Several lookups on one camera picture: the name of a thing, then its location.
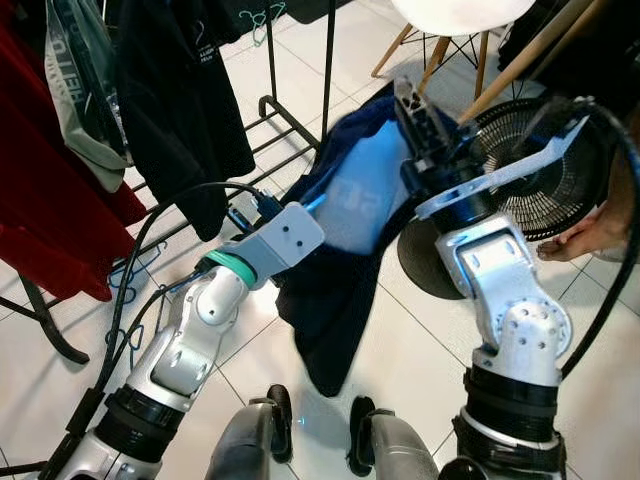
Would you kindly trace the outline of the grey robot leg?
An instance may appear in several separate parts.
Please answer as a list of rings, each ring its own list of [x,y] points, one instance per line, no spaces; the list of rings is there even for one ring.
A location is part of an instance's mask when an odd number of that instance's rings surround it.
[[[356,396],[349,411],[346,462],[353,475],[378,472],[378,480],[438,480],[440,475],[412,426],[367,396]]]
[[[292,420],[288,389],[270,385],[265,397],[239,408],[225,426],[205,480],[270,480],[271,463],[292,460]]]

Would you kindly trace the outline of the grey printed shirt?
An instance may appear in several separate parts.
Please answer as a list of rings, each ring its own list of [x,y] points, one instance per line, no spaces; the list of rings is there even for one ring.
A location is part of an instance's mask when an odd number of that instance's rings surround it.
[[[44,69],[65,146],[106,192],[131,168],[114,84],[114,45],[93,0],[45,0]]]

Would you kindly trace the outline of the grey robot right leg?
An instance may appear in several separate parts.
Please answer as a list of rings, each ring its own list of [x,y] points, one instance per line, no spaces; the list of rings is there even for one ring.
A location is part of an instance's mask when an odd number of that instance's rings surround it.
[[[346,462],[353,475],[378,472],[378,480],[438,480],[440,475],[412,426],[367,396],[356,396],[349,411]]]

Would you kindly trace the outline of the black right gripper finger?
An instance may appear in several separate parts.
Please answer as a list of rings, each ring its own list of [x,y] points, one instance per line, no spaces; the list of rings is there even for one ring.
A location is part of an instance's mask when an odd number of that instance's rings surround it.
[[[411,151],[444,151],[448,147],[448,131],[433,105],[407,78],[392,82],[396,100],[396,118],[404,141]]]

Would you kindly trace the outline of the white chair wooden legs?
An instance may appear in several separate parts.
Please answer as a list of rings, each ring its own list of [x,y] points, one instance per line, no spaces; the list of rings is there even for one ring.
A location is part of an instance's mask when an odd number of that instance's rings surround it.
[[[508,26],[529,12],[536,0],[390,0],[393,8],[402,15],[407,23],[396,36],[379,60],[372,68],[370,76],[378,78],[381,69],[406,42],[412,31],[419,31],[426,36],[436,37],[436,46],[425,73],[419,82],[419,91],[424,92],[435,69],[444,64],[444,55],[452,45],[454,36],[468,38],[479,35],[481,38],[480,55],[477,56],[477,77],[475,79],[475,97],[479,99],[484,86],[486,73],[486,47],[489,32],[500,26]]]

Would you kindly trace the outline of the black hanging garment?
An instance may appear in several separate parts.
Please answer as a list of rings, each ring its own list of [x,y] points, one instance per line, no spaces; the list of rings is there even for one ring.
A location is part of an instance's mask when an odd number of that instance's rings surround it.
[[[201,241],[219,236],[227,193],[215,183],[255,169],[220,47],[241,32],[221,0],[120,0],[115,86],[128,148],[160,204]]]

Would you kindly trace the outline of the black metal clothes rack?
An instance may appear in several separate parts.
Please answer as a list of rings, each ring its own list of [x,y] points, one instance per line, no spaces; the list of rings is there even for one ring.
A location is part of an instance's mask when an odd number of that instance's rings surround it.
[[[334,42],[335,42],[335,27],[337,27],[337,10],[339,9],[338,0],[328,0],[328,5],[326,5],[326,44],[325,44],[325,70],[324,70],[324,82],[323,82],[323,105],[321,105],[321,119],[326,122],[329,118],[329,109],[330,109],[330,96],[332,96],[332,72],[333,72],[333,54],[334,54]],[[311,148],[319,147],[320,140],[311,134],[308,129],[305,128],[301,122],[298,122],[296,118],[292,115],[291,111],[289,111],[285,106],[280,104],[280,101],[276,95],[278,95],[279,88],[278,83],[276,83],[276,60],[275,60],[275,40],[274,40],[274,19],[266,20],[266,33],[268,33],[268,41],[266,41],[266,45],[268,45],[269,52],[269,77],[270,77],[270,90],[269,95],[264,95],[259,99],[259,118],[250,124],[244,125],[244,131],[251,131],[252,128],[255,128],[256,125],[262,124],[264,122],[269,122],[269,120],[273,119],[274,116],[280,116],[284,120],[285,123],[288,123],[289,128],[288,131],[283,131],[271,138],[268,142],[261,143],[260,146],[253,148],[252,154],[259,154],[260,151],[265,150],[270,146],[273,146],[274,143],[284,140],[288,134],[296,133],[300,134],[302,140],[307,142],[306,148],[301,148],[300,151],[296,152],[296,154],[287,157],[280,161],[280,163],[270,166],[269,169],[264,170],[256,177],[253,177],[250,180],[251,186],[257,186],[257,184],[261,183],[262,180],[268,179],[270,175],[279,172],[280,169],[284,168],[297,157],[301,157],[303,154],[306,154],[307,151],[310,151]],[[27,319],[31,319],[36,321],[38,325],[40,325],[41,332],[44,333],[47,342],[50,343],[50,346],[54,348],[55,352],[58,352],[59,355],[65,360],[72,362],[72,364],[76,365],[86,365],[88,361],[90,361],[90,356],[87,355],[86,352],[81,351],[81,349],[77,349],[72,346],[64,337],[63,333],[59,329],[59,326],[55,324],[54,317],[50,314],[50,308],[52,306],[58,305],[58,301],[52,301],[51,303],[47,302],[44,298],[44,292],[41,291],[40,288],[31,280],[24,278],[24,276],[19,275],[18,278],[19,283],[23,285],[24,292],[27,294],[27,298],[29,301],[28,306],[18,305],[13,301],[8,300],[3,296],[0,296],[0,308],[1,310],[5,310],[8,314],[18,315],[20,317],[27,317]]]

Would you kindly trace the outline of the light wooden table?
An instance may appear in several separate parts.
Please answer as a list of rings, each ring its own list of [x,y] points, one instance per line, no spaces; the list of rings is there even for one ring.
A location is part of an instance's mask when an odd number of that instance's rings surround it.
[[[475,118],[516,81],[536,81],[570,97],[594,97],[621,118],[634,114],[639,6],[639,0],[566,0],[458,120]]]

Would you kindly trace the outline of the grey robot left leg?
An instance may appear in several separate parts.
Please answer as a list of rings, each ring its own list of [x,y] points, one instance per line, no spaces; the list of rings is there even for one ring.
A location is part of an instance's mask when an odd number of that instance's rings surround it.
[[[205,480],[270,480],[271,463],[292,460],[292,420],[288,389],[270,385],[265,397],[239,408],[225,426]]]

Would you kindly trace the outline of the person in navy clothes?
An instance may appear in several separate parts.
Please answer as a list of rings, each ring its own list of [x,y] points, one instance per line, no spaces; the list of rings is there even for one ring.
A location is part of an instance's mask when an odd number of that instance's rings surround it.
[[[617,154],[604,204],[566,232],[539,244],[536,248],[539,259],[571,261],[585,253],[626,246],[635,216],[635,193],[630,161],[625,154]]]

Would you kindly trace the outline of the red hanging garment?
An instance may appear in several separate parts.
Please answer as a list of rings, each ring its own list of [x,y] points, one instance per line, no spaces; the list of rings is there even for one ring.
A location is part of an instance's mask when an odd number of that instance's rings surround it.
[[[106,192],[69,150],[35,52],[0,3],[0,260],[59,300],[113,297],[113,262],[146,207],[128,189]]]

